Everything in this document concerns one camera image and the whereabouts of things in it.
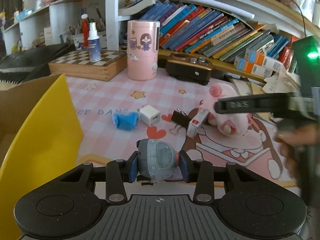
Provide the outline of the person right hand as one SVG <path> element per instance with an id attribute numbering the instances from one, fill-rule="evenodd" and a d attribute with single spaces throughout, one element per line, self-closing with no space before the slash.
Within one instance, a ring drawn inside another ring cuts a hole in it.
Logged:
<path id="1" fill-rule="evenodd" d="M 280 154 L 286 158 L 285 167 L 290 178 L 297 175 L 297 163 L 292 157 L 290 147 L 309 146 L 319 144 L 319 128 L 316 124 L 308 124 L 294 131 L 278 130 L 274 140 L 281 144 Z"/>

